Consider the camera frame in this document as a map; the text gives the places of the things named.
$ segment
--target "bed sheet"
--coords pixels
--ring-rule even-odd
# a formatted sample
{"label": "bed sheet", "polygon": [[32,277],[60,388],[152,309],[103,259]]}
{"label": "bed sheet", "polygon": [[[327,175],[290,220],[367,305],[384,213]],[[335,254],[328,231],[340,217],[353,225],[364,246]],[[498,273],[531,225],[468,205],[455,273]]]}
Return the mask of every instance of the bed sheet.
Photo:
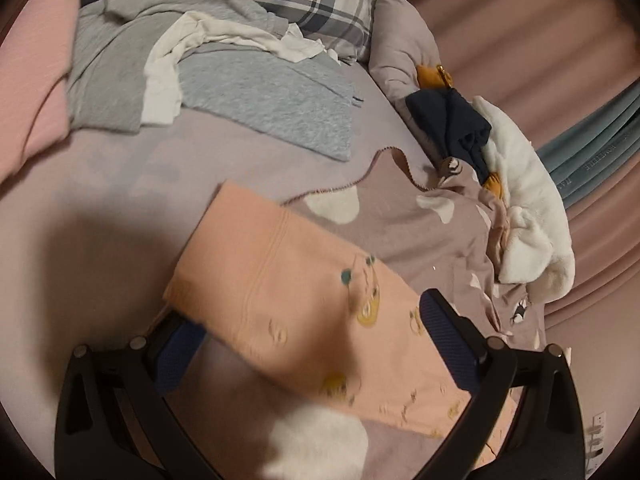
{"label": "bed sheet", "polygon": [[70,352],[119,348],[148,328],[222,181],[283,201],[354,182],[386,146],[427,181],[427,157],[366,70],[344,70],[365,99],[348,163],[183,110],[136,136],[76,132],[0,188],[0,400],[51,472]]}

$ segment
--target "power strip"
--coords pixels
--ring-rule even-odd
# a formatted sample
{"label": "power strip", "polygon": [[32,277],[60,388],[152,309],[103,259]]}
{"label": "power strip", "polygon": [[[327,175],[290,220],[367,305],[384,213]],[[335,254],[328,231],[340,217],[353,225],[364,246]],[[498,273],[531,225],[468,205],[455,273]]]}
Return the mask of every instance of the power strip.
{"label": "power strip", "polygon": [[589,478],[604,460],[604,435],[607,425],[607,413],[593,417],[593,424],[585,430],[586,471]]}

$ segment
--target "green dot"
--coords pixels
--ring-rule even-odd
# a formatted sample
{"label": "green dot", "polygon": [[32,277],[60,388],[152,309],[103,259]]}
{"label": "green dot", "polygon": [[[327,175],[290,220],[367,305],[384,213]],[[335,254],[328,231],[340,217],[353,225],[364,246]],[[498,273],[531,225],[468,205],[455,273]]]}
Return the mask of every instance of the green dot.
{"label": "green dot", "polygon": [[340,274],[343,285],[349,285],[351,282],[351,269],[344,269]]}

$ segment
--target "blue gripper pad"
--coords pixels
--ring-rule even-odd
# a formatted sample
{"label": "blue gripper pad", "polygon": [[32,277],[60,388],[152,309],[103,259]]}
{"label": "blue gripper pad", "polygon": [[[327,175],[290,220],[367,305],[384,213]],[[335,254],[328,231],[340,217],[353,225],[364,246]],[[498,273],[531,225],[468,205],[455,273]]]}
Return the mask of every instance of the blue gripper pad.
{"label": "blue gripper pad", "polygon": [[440,304],[427,290],[420,297],[420,320],[436,345],[440,357],[447,365],[456,386],[472,395],[480,390],[478,375],[478,358],[463,339],[462,334],[454,325],[454,317],[463,320],[449,306]]}
{"label": "blue gripper pad", "polygon": [[156,359],[156,380],[159,395],[175,390],[202,344],[206,330],[203,326],[185,320],[171,334]]}

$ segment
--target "silver bolt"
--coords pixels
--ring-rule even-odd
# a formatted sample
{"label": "silver bolt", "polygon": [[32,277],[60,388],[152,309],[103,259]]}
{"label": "silver bolt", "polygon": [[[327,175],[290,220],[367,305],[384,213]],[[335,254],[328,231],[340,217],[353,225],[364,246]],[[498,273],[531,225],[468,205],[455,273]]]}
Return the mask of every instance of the silver bolt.
{"label": "silver bolt", "polygon": [[85,354],[86,354],[86,346],[85,345],[76,346],[74,348],[74,357],[79,359],[81,357],[84,357]]}
{"label": "silver bolt", "polygon": [[135,336],[135,338],[133,338],[129,343],[129,347],[132,350],[142,350],[145,347],[145,345],[146,345],[146,339],[141,335]]}
{"label": "silver bolt", "polygon": [[502,350],[504,348],[504,341],[496,336],[491,336],[486,340],[489,348],[492,350]]}
{"label": "silver bolt", "polygon": [[562,356],[562,349],[555,343],[552,343],[551,345],[549,345],[548,350],[549,350],[549,353],[554,357]]}

